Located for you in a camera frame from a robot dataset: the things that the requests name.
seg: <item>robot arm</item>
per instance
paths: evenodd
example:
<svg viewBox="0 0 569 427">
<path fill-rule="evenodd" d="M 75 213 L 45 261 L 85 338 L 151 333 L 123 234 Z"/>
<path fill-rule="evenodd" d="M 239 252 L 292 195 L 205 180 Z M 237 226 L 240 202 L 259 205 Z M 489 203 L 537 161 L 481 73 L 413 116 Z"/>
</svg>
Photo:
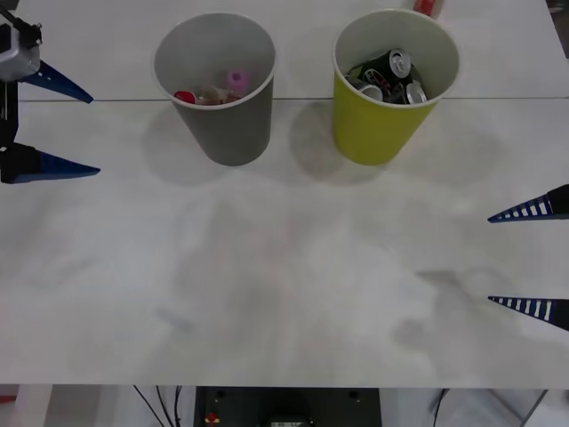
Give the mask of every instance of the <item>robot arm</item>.
<svg viewBox="0 0 569 427">
<path fill-rule="evenodd" d="M 92 102 L 92 96 L 40 59 L 39 24 L 27 24 L 2 5 L 0 14 L 10 23 L 0 25 L 0 181 L 21 183 L 95 175 L 100 169 L 14 142 L 19 125 L 20 83 L 40 86 L 86 103 Z"/>
</svg>

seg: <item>trash bin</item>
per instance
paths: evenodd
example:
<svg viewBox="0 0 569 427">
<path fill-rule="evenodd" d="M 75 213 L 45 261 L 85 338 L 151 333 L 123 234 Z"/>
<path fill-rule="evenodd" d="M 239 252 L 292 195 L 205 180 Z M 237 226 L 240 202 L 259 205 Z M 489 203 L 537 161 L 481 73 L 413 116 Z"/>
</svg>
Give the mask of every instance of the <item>trash bin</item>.
<svg viewBox="0 0 569 427">
<path fill-rule="evenodd" d="M 207 13 L 178 24 L 153 58 L 157 84 L 204 153 L 228 166 L 253 161 L 268 145 L 275 66 L 276 49 L 267 31 L 233 13 Z M 248 94 L 238 101 L 207 106 L 174 97 L 178 91 L 227 87 L 231 70 L 248 78 Z"/>
<path fill-rule="evenodd" d="M 396 105 L 358 92 L 344 75 L 390 49 L 409 53 L 428 101 Z M 431 18 L 386 9 L 352 20 L 333 47 L 333 131 L 340 151 L 362 165 L 391 160 L 453 86 L 460 55 L 453 38 Z"/>
</svg>

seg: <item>can lid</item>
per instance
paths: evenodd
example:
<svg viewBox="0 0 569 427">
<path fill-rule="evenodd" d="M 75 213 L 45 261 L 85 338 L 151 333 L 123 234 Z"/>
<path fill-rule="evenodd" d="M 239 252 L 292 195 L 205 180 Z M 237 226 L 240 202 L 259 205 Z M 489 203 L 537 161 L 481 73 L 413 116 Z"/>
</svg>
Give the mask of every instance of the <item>can lid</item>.
<svg viewBox="0 0 569 427">
<path fill-rule="evenodd" d="M 405 94 L 410 104 L 421 104 L 427 102 L 427 95 L 421 85 L 416 82 L 410 83 L 405 88 Z"/>
<path fill-rule="evenodd" d="M 359 92 L 373 100 L 383 101 L 383 92 L 375 85 L 364 86 L 359 90 Z"/>
<path fill-rule="evenodd" d="M 399 78 L 406 78 L 411 73 L 411 56 L 401 49 L 393 49 L 389 53 L 389 67 Z"/>
</svg>

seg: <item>trash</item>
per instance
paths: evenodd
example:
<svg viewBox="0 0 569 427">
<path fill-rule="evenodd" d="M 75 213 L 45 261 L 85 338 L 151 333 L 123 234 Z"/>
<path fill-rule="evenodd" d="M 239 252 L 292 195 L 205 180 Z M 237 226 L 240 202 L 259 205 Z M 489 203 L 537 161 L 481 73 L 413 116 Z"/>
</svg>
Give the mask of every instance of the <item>trash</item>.
<svg viewBox="0 0 569 427">
<path fill-rule="evenodd" d="M 197 93 L 198 95 L 196 96 L 193 92 L 178 91 L 174 94 L 174 97 L 188 104 L 205 106 L 229 104 L 241 99 L 241 96 L 217 86 L 207 86 L 197 91 Z"/>
<path fill-rule="evenodd" d="M 188 104 L 196 103 L 196 96 L 192 92 L 178 91 L 174 94 L 180 101 L 187 102 Z"/>
<path fill-rule="evenodd" d="M 376 101 L 383 101 L 383 91 L 376 85 L 370 85 L 359 78 L 352 76 L 344 76 L 348 83 L 356 88 L 356 90 L 365 96 L 368 96 Z"/>
<path fill-rule="evenodd" d="M 249 88 L 249 77 L 243 71 L 229 71 L 228 86 L 232 93 L 243 97 Z"/>
<path fill-rule="evenodd" d="M 356 65 L 345 78 L 359 92 L 376 101 L 412 105 L 429 100 L 411 56 L 402 49 L 391 49 Z M 380 99 L 370 85 L 381 92 Z"/>
<path fill-rule="evenodd" d="M 413 10 L 423 15 L 432 16 L 436 0 L 416 0 Z"/>
</svg>

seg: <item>red bottle cap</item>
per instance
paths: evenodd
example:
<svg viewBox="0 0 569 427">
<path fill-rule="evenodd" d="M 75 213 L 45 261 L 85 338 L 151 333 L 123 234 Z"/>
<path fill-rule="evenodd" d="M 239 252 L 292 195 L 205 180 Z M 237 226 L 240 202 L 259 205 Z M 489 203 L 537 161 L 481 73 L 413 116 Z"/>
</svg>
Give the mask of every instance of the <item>red bottle cap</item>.
<svg viewBox="0 0 569 427">
<path fill-rule="evenodd" d="M 174 94 L 180 101 L 187 102 L 188 104 L 196 103 L 196 96 L 192 92 L 178 91 Z"/>
</svg>

